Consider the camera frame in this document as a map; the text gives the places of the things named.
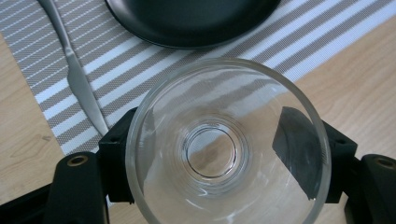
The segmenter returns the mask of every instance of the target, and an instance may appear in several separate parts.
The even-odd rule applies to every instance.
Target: gray and white striped placemat
[[[260,27],[232,43],[176,50],[127,32],[103,0],[55,3],[109,126],[138,106],[156,81],[185,64],[204,58],[245,58],[295,81],[396,15],[396,1],[285,0]],[[37,1],[0,1],[0,32],[64,154],[97,150],[101,137],[68,88],[61,45]]]

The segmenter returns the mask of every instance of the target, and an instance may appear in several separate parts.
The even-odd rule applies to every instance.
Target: knife blade
[[[102,112],[93,95],[91,85],[86,78],[86,74],[78,61],[76,53],[73,51],[69,36],[59,15],[58,9],[51,0],[38,0],[44,8],[51,21],[56,34],[58,35],[64,54],[69,65],[67,81],[73,94],[77,97],[78,103],[87,115],[96,130],[103,136],[108,132],[108,128]]]

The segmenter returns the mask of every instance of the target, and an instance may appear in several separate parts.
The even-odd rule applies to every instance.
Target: striped placemat
[[[160,78],[205,58],[263,63],[297,80],[396,15],[396,1],[282,1],[260,27],[206,50],[165,49],[127,32],[103,0],[55,1],[109,126],[138,106]],[[95,151],[100,134],[68,88],[58,37],[35,0],[0,1],[0,32],[64,154]]]

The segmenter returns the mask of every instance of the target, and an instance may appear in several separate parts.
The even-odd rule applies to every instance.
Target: knife handle
[[[51,21],[56,34],[58,35],[62,47],[64,49],[64,54],[66,57],[71,54],[75,54],[73,51],[72,45],[70,43],[69,36],[67,35],[66,29],[64,28],[64,24],[62,22],[61,15],[58,12],[58,9],[55,6],[55,3],[52,0],[37,0],[38,3],[44,8],[47,15],[49,16],[49,20]]]

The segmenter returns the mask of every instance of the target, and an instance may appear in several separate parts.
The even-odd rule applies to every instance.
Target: glass rim
[[[331,179],[331,171],[332,171],[332,162],[331,162],[331,152],[328,137],[323,125],[323,121],[320,119],[317,110],[313,107],[308,98],[303,94],[303,92],[295,86],[291,81],[289,81],[286,77],[282,76],[277,71],[263,65],[260,63],[256,63],[250,60],[238,59],[238,58],[214,58],[214,59],[204,59],[197,61],[195,63],[191,63],[176,69],[174,72],[170,73],[168,76],[164,77],[162,80],[158,81],[148,92],[148,94],[144,97],[142,103],[137,108],[133,120],[131,122],[131,126],[128,131],[128,137],[126,142],[126,152],[125,152],[125,169],[128,179],[128,184],[130,191],[134,196],[134,200],[142,213],[145,219],[149,223],[160,223],[160,221],[152,214],[149,206],[145,201],[145,197],[143,195],[142,189],[139,186],[137,172],[136,172],[136,164],[135,164],[135,148],[138,131],[140,126],[144,120],[145,114],[152,103],[152,101],[156,98],[159,92],[163,90],[168,84],[172,83],[176,78],[185,76],[187,74],[191,74],[193,71],[202,69],[205,67],[211,66],[219,66],[219,65],[232,65],[239,66],[248,69],[252,69],[258,71],[273,80],[279,82],[286,89],[292,92],[295,97],[300,101],[303,105],[304,109],[309,115],[309,118],[313,122],[315,130],[318,134],[318,140],[320,143],[320,149],[322,154],[322,174],[320,180],[320,186],[318,189],[318,197],[315,199],[314,206],[309,212],[308,216],[305,218],[304,223],[313,223],[318,217],[319,212],[323,204],[326,201],[327,194],[330,187],[330,179]]]

